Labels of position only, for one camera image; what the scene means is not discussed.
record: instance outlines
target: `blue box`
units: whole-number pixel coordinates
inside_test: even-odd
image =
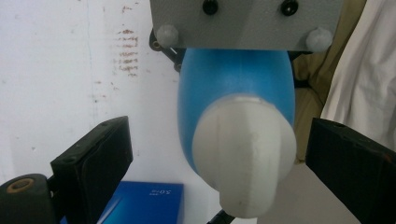
[[[182,224],[182,184],[121,181],[98,223]]]

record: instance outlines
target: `white cap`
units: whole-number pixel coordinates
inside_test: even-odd
[[[158,29],[156,37],[163,48],[171,48],[178,42],[178,30],[173,25],[162,25]]]
[[[213,103],[201,116],[192,141],[199,176],[219,191],[224,211],[241,218],[268,211],[295,153],[294,132],[285,118],[251,95]]]
[[[332,45],[333,35],[332,32],[318,27],[317,29],[309,32],[305,40],[305,44],[311,52],[322,52]]]

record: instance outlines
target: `blue plastic object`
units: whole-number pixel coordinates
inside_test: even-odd
[[[183,191],[182,184],[121,181],[98,223],[181,224]]]
[[[253,94],[294,121],[294,86],[286,51],[187,49],[180,72],[178,129],[187,161],[194,171],[192,138],[205,109],[219,98]]]

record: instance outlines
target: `white cloth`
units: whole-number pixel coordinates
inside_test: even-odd
[[[321,117],[396,149],[396,0],[367,0]]]

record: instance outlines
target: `black screw head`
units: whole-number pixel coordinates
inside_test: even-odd
[[[208,16],[212,16],[218,12],[219,5],[217,0],[205,0],[202,4],[202,10]]]
[[[285,0],[280,6],[282,14],[285,16],[292,16],[298,10],[298,2],[295,0]]]

